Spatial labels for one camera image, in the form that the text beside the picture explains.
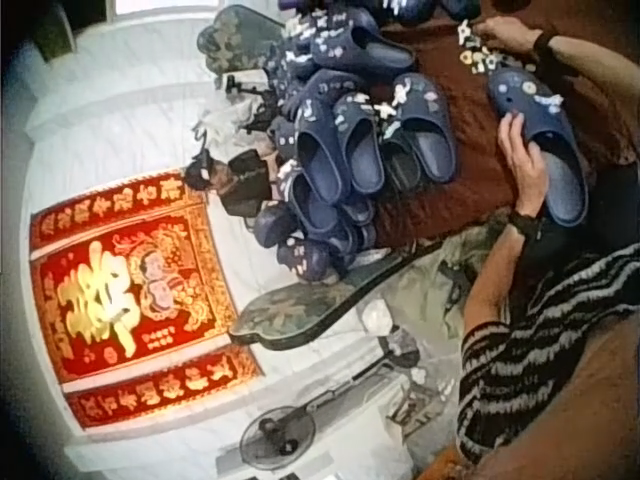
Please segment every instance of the cartoon child illustration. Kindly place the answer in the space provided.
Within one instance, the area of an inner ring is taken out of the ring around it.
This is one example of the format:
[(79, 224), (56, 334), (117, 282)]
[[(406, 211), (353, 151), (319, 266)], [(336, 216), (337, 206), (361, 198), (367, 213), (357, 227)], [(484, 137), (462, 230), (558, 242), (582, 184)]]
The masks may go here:
[(145, 279), (144, 289), (151, 297), (151, 307), (166, 313), (176, 307), (173, 292), (184, 280), (167, 272), (164, 257), (157, 250), (147, 252), (140, 259), (140, 273)]

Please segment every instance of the fan guard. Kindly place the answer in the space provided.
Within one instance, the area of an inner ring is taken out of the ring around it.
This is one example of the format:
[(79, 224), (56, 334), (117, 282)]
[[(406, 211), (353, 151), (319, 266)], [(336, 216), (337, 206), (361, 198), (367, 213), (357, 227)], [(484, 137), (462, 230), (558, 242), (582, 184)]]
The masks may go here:
[(278, 470), (304, 455), (315, 434), (315, 421), (304, 408), (275, 408), (249, 424), (240, 440), (240, 456), (257, 470)]

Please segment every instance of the gold border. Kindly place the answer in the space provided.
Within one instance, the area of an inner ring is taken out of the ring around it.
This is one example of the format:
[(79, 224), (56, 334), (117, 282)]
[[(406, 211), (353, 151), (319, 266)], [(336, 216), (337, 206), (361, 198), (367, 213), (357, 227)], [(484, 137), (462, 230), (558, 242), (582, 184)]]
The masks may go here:
[[(52, 335), (50, 326), (47, 324), (44, 312), (42, 311), (42, 308), (45, 303), (45, 299), (44, 299), (44, 292), (42, 290), (42, 283), (40, 281), (40, 267), (47, 260), (49, 255), (57, 253), (63, 248), (69, 248), (73, 245), (77, 245), (78, 243), (81, 243), (91, 238), (91, 236), (89, 235), (89, 233), (91, 232), (87, 232), (87, 235), (83, 235), (82, 238), (76, 238), (74, 243), (65, 245), (64, 247), (60, 247), (52, 252), (49, 252), (47, 255), (43, 255), (42, 257), (39, 257), (30, 262), (32, 291), (33, 291), (34, 299), (36, 302), (36, 310), (38, 311), (38, 324), (40, 325), (40, 330), (44, 337), (45, 346), (47, 348), (47, 352), (49, 354), (49, 358), (51, 359), (54, 373), (56, 374), (59, 384), (64, 384), (67, 382), (71, 382), (73, 380), (78, 380), (80, 378), (90, 378), (96, 375), (101, 375), (103, 373), (119, 370), (121, 368), (138, 365), (142, 362), (155, 359), (159, 356), (175, 352), (182, 348), (186, 348), (192, 345), (197, 345), (198, 343), (204, 340), (207, 340), (208, 338), (216, 337), (216, 336), (227, 333), (229, 327), (235, 321), (237, 313), (236, 313), (235, 305), (229, 294), (229, 288), (226, 283), (226, 279), (224, 277), (224, 272), (222, 271), (222, 266), (218, 258), (218, 252), (215, 248), (215, 243), (213, 242), (213, 236), (212, 236), (211, 228), (209, 224), (207, 206), (201, 203), (201, 204), (196, 204), (196, 205), (187, 206), (187, 207), (163, 209), (161, 211), (153, 213), (153, 215), (151, 216), (147, 215), (147, 217), (148, 219), (153, 219), (153, 218), (165, 216), (165, 215), (174, 216), (179, 212), (182, 213), (184, 218), (188, 220), (189, 229), (190, 229), (189, 233), (191, 234), (191, 241), (193, 243), (194, 249), (196, 250), (195, 257), (198, 263), (199, 273), (205, 285), (205, 288), (207, 291), (207, 298), (209, 300), (209, 304), (212, 307), (212, 310), (213, 310), (212, 313), (214, 316), (214, 320), (216, 320), (217, 325), (210, 330), (204, 331), (202, 334), (202, 337), (199, 339), (192, 340), (189, 343), (177, 345), (168, 350), (156, 352), (154, 354), (145, 356), (143, 358), (132, 360), (126, 363), (121, 363), (118, 365), (114, 365), (111, 368), (106, 368), (106, 369), (103, 369), (91, 374), (87, 374), (87, 375), (76, 375), (76, 374), (67, 372), (63, 366), (60, 352), (56, 348), (55, 342), (53, 341), (53, 335)], [(129, 226), (132, 223), (137, 223), (135, 220), (136, 220), (135, 218), (129, 218), (127, 220), (123, 220), (122, 222), (113, 223), (112, 228), (109, 228), (109, 229), (105, 228), (101, 232), (101, 234), (108, 230), (115, 230), (117, 228), (122, 228), (123, 226)], [(200, 226), (200, 228), (198, 229), (198, 234), (195, 234), (195, 232), (193, 231), (194, 225)], [(208, 247), (206, 249), (208, 250), (208, 254), (203, 255), (204, 265), (201, 265), (201, 258), (200, 258), (201, 255), (199, 254), (202, 253), (201, 247), (203, 246), (206, 247), (207, 244), (208, 244)], [(211, 270), (209, 271), (203, 270), (202, 268), (203, 266)], [(213, 301), (213, 299), (215, 298), (222, 299), (221, 303), (224, 303), (224, 304), (219, 305), (217, 302)]]
[[(139, 177), (131, 177), (127, 180), (114, 183), (110, 186), (89, 190), (87, 192), (81, 193), (76, 197), (63, 200), (61, 202), (56, 203), (55, 205), (47, 207), (36, 213), (32, 213), (29, 219), (29, 252), (33, 253), (35, 251), (47, 248), (53, 244), (64, 242), (65, 240), (64, 238), (53, 239), (51, 241), (48, 241), (48, 240), (43, 240), (40, 236), (41, 220), (47, 215), (49, 215), (50, 213), (56, 212), (57, 210), (65, 206), (72, 206), (74, 204), (77, 204), (82, 200), (92, 199), (97, 195), (105, 194), (106, 192), (109, 192), (112, 190), (119, 190), (120, 188), (125, 188), (127, 186), (131, 186), (132, 184), (137, 184), (140, 182), (144, 182), (146, 180), (159, 181), (161, 177), (169, 177), (174, 175), (179, 176), (180, 180), (182, 180), (182, 171), (183, 169), (170, 169), (170, 170), (157, 172), (155, 174), (147, 174)], [(193, 191), (190, 188), (188, 188), (184, 183), (182, 183), (182, 188), (184, 190), (184, 195), (182, 195), (180, 199), (168, 202), (166, 205), (163, 205), (163, 206), (155, 207), (155, 209), (133, 213), (131, 216), (126, 216), (122, 221), (130, 221), (136, 218), (140, 218), (141, 216), (155, 215), (157, 212), (165, 211), (167, 209), (185, 208), (191, 205), (197, 205), (201, 203), (206, 204), (206, 198), (202, 192)], [(73, 239), (77, 235), (86, 235), (86, 234), (92, 233), (94, 230), (98, 228), (110, 227), (112, 225), (113, 225), (112, 221), (111, 222), (106, 221), (104, 223), (98, 223), (92, 227), (88, 226), (86, 229), (80, 230), (74, 233), (70, 238)]]
[[(136, 418), (156, 415), (166, 410), (169, 410), (170, 408), (181, 407), (195, 400), (200, 400), (209, 395), (231, 390), (232, 388), (238, 385), (242, 385), (243, 383), (247, 383), (254, 378), (264, 375), (264, 372), (256, 362), (255, 356), (253, 355), (253, 352), (251, 352), (249, 347), (241, 347), (239, 345), (228, 344), (228, 345), (225, 345), (224, 347), (214, 350), (213, 352), (209, 352), (199, 357), (192, 358), (190, 360), (187, 360), (186, 362), (183, 362), (178, 365), (174, 365), (168, 369), (155, 371), (150, 374), (141, 375), (139, 377), (133, 377), (128, 380), (124, 380), (122, 382), (117, 382), (117, 384), (119, 384), (120, 388), (122, 389), (131, 389), (137, 383), (136, 380), (147, 381), (147, 379), (154, 378), (157, 374), (160, 374), (160, 373), (162, 375), (168, 375), (174, 372), (175, 370), (186, 368), (186, 367), (189, 367), (190, 365), (195, 365), (198, 362), (201, 362), (203, 359), (205, 359), (208, 356), (214, 356), (214, 355), (220, 355), (220, 354), (227, 355), (227, 357), (231, 358), (233, 360), (234, 367), (236, 368), (236, 371), (237, 371), (236, 377), (232, 379), (229, 383), (225, 384), (222, 388), (208, 390), (206, 392), (199, 393), (198, 395), (195, 395), (193, 397), (189, 397), (187, 399), (180, 400), (178, 402), (174, 402), (168, 405), (164, 405), (162, 407), (158, 407), (157, 409), (147, 410), (145, 412), (140, 412), (140, 413), (132, 414), (129, 416), (125, 415), (120, 420), (115, 422), (108, 422), (108, 423), (95, 422), (84, 414), (84, 410), (82, 409), (82, 406), (79, 405), (80, 395), (90, 393), (94, 389), (68, 393), (65, 395), (65, 400), (69, 404), (69, 407), (71, 408), (73, 415), (76, 417), (76, 419), (80, 423), (80, 426), (83, 429), (106, 427), (109, 425), (116, 425), (129, 420), (134, 420)], [(96, 391), (101, 390), (106, 386), (107, 385), (97, 387), (95, 390)]]

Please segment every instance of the gold chinese character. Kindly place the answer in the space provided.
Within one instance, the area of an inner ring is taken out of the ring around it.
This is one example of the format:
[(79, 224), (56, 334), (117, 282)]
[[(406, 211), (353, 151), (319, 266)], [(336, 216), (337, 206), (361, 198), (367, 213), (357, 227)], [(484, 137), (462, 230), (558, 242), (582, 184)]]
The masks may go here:
[(42, 220), (42, 223), (40, 224), (40, 231), (42, 231), (42, 233), (46, 235), (53, 235), (55, 222), (56, 222), (55, 215), (53, 213), (50, 213), (49, 215), (44, 217), (44, 220)]
[(100, 408), (98, 408), (98, 405), (96, 405), (95, 397), (91, 397), (89, 400), (84, 400), (81, 398), (80, 403), (82, 403), (84, 411), (88, 416), (93, 418), (99, 418), (102, 416), (102, 410), (100, 410)]
[(172, 374), (160, 380), (160, 390), (162, 390), (162, 395), (167, 398), (177, 398), (184, 395), (184, 390), (180, 388), (180, 380)]
[(160, 187), (162, 188), (160, 198), (169, 198), (171, 200), (180, 198), (181, 186), (182, 182), (180, 180), (176, 180), (175, 178), (163, 180), (162, 182), (160, 182)]
[(136, 195), (138, 200), (142, 200), (142, 203), (149, 205), (149, 200), (155, 200), (158, 198), (158, 189), (156, 187), (145, 187), (140, 185), (140, 191)]
[(73, 207), (73, 219), (76, 223), (84, 223), (89, 220), (89, 204), (91, 200), (85, 200)]
[(136, 387), (136, 392), (140, 395), (140, 401), (147, 405), (156, 405), (160, 403), (160, 396), (156, 392), (156, 387), (153, 382), (141, 383)]
[(98, 401), (110, 416), (113, 415), (113, 411), (118, 408), (118, 403), (116, 402), (115, 397), (98, 397)]
[(202, 390), (209, 386), (209, 379), (203, 377), (197, 368), (187, 368), (184, 373), (187, 376), (187, 380), (184, 383), (187, 384), (187, 388), (190, 390)]
[(135, 297), (127, 293), (131, 278), (124, 257), (102, 251), (98, 241), (89, 245), (90, 266), (82, 263), (71, 270), (58, 286), (61, 305), (71, 302), (67, 313), (67, 330), (71, 336), (82, 334), (87, 344), (109, 338), (111, 325), (118, 341), (130, 358), (136, 351), (131, 330), (140, 322), (140, 308)]
[(64, 212), (58, 214), (58, 228), (69, 228), (71, 226), (71, 209), (65, 208)]
[(107, 200), (103, 197), (96, 198), (93, 202), (93, 213), (97, 213), (100, 217), (103, 217), (105, 212), (111, 208), (111, 200)]
[(233, 378), (233, 372), (229, 368), (229, 362), (227, 356), (222, 357), (222, 361), (216, 365), (207, 365), (207, 370), (211, 372), (211, 378), (214, 380), (220, 380), (222, 377)]
[(120, 401), (120, 405), (127, 407), (131, 411), (138, 405), (138, 397), (127, 391), (123, 392), (122, 390), (118, 390), (118, 400)]
[(125, 188), (122, 193), (116, 193), (113, 195), (113, 210), (118, 212), (120, 210), (129, 210), (133, 206), (133, 190)]

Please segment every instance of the person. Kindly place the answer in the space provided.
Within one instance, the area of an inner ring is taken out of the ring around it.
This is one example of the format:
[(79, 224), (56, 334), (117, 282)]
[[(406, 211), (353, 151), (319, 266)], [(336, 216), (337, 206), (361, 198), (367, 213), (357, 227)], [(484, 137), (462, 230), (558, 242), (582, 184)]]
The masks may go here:
[[(583, 40), (545, 35), (515, 18), (491, 18), (474, 30), (494, 48), (538, 56), (547, 52), (540, 61), (568, 65), (631, 111), (640, 108), (640, 67), (617, 53)], [(630, 182), (615, 198), (597, 199), (606, 208), (590, 219), (596, 230), (599, 222), (611, 216), (619, 223), (633, 225), (626, 230), (628, 237), (601, 252), (585, 253), (552, 269), (537, 285), (522, 317), (511, 318), (509, 323), (500, 320), (518, 260), (535, 231), (530, 227), (549, 188), (540, 148), (534, 142), (523, 142), (525, 122), (522, 114), (512, 112), (499, 125), (498, 143), (515, 178), (518, 197), (510, 222), (479, 272), (464, 308), (456, 445), (468, 465), (478, 465), (496, 449), (517, 441), (549, 408), (578, 376), (576, 369), (585, 344), (596, 327), (605, 321), (612, 325), (624, 322), (640, 311), (640, 183), (636, 157), (629, 167), (635, 183)], [(626, 217), (620, 215), (621, 205)], [(598, 437), (597, 431), (591, 434)], [(517, 476), (507, 473), (505, 469), (499, 477), (482, 478), (525, 478), (522, 471)], [(578, 477), (565, 471), (558, 477), (536, 477), (529, 472), (527, 478)]]
[(224, 163), (202, 146), (184, 172), (185, 184), (196, 191), (215, 193), (230, 216), (255, 218), (277, 199), (275, 177), (282, 161), (273, 146), (246, 150)]

